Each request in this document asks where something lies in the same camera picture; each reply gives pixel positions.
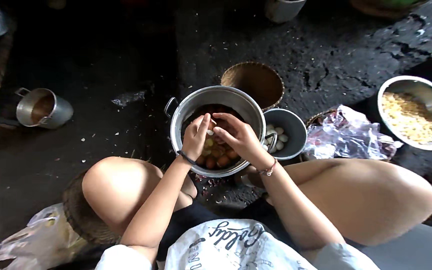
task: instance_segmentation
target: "leg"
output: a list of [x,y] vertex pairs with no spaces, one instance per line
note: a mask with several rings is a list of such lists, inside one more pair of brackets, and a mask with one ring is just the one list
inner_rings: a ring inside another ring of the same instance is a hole
[[[82,191],[96,214],[112,231],[123,235],[162,176],[158,167],[146,161],[111,156],[88,170]],[[174,210],[191,205],[196,193],[196,187],[186,177]]]
[[[343,236],[363,245],[401,236],[432,214],[431,185],[394,164],[341,158],[285,169]],[[256,175],[249,179],[258,184]]]

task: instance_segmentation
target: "pot handle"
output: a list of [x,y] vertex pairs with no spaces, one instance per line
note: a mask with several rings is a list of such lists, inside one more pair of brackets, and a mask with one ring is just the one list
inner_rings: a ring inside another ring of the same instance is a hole
[[170,114],[168,113],[168,109],[170,108],[171,103],[173,103],[173,101],[176,101],[176,104],[178,103],[178,101],[176,100],[176,98],[173,96],[172,98],[169,99],[169,101],[166,103],[166,106],[164,107],[164,114],[165,114],[167,117],[171,117],[171,116],[172,116],[172,115],[170,115]]
[[268,153],[271,153],[271,150],[276,147],[276,143],[278,142],[278,133],[271,133],[264,138],[267,139],[271,137],[273,137],[273,141],[271,142],[271,145],[268,146]]
[[51,119],[51,117],[45,116],[45,117],[41,118],[41,120],[39,120],[39,122],[38,122],[38,125],[45,125],[45,124],[47,124],[48,123],[47,122],[48,119]]
[[21,87],[20,89],[16,90],[14,93],[18,96],[24,97],[25,95],[27,95],[27,93],[29,93],[30,91],[24,87]]

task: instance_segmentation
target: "black wristband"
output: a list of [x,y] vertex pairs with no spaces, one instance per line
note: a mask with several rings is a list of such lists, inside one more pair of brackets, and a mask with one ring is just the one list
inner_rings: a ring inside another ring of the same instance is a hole
[[179,155],[183,156],[183,158],[185,160],[187,160],[189,163],[191,163],[192,165],[196,165],[196,162],[194,160],[192,160],[191,158],[189,158],[186,153],[184,153],[182,150],[177,151],[176,153],[178,153]]

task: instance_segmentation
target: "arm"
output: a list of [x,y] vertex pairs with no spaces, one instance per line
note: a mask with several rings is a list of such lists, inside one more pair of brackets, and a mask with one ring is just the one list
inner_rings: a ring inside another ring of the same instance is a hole
[[[236,129],[236,136],[219,127],[213,131],[242,158],[259,171],[271,168],[275,160],[261,147],[251,126],[231,114],[215,113],[213,116],[228,121]],[[329,243],[344,243],[336,227],[301,192],[279,163],[273,174],[264,175],[262,181],[293,242],[307,250],[321,249]]]
[[[192,160],[201,155],[209,119],[209,114],[204,117],[201,115],[184,132],[182,150]],[[178,156],[171,163],[158,185],[132,218],[124,231],[121,244],[136,249],[149,261],[154,261],[159,242],[170,223],[184,178],[191,166],[182,156]]]

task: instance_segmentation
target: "concrete floor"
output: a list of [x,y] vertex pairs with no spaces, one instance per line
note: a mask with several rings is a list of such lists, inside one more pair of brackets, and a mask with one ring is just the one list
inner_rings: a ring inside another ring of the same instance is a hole
[[[346,6],[335,8],[336,19],[313,17],[315,7],[309,6],[295,21],[269,25],[261,11],[253,17],[253,10],[239,9],[242,6],[236,6],[240,19],[235,21],[228,16],[233,9],[181,4],[173,21],[172,11],[159,1],[132,12],[109,0],[98,6],[69,1],[60,11],[41,2],[40,12],[30,13],[25,5],[18,8],[19,30],[0,96],[5,104],[0,114],[10,117],[14,111],[18,101],[14,90],[42,87],[68,100],[74,117],[57,130],[18,128],[0,133],[0,241],[23,228],[42,208],[61,202],[68,182],[104,157],[130,157],[134,150],[134,158],[150,159],[158,167],[169,165],[174,153],[163,114],[167,100],[219,84],[219,76],[233,64],[259,61],[274,67],[288,88],[281,107],[304,119],[339,103],[358,103],[385,79],[432,57],[432,47],[424,51],[422,39],[415,41],[412,36],[403,40],[409,48],[401,43],[395,48],[383,46],[391,53],[375,52],[369,46],[374,40],[361,38],[384,38],[392,27],[391,35],[407,26],[417,30],[419,15],[393,25]],[[421,16],[428,15],[432,27],[431,7],[424,7]],[[325,8],[325,14],[332,8]],[[334,27],[347,36],[332,33]],[[308,38],[293,41],[293,36]],[[223,50],[223,42],[230,44],[228,50]],[[285,56],[287,50],[293,55]],[[345,56],[351,52],[357,56]],[[374,61],[363,62],[363,56]],[[293,63],[297,71],[288,68]],[[384,72],[375,75],[376,67]],[[140,90],[147,91],[144,101],[125,108],[111,103],[121,93]],[[432,169],[428,152],[406,147],[395,160],[420,175]],[[199,200],[215,207],[215,201],[227,197],[237,208],[260,193],[226,183]]]
[[[129,12],[117,1],[75,2],[63,10],[44,1],[33,3],[39,12],[26,11],[29,3],[17,10],[0,114],[14,114],[19,99],[13,92],[25,87],[51,89],[71,103],[74,116],[56,130],[0,132],[0,241],[61,202],[68,182],[102,158],[134,151],[156,166],[174,158],[163,114],[176,89],[171,13],[154,6]],[[111,102],[140,90],[147,91],[144,101],[124,108]]]

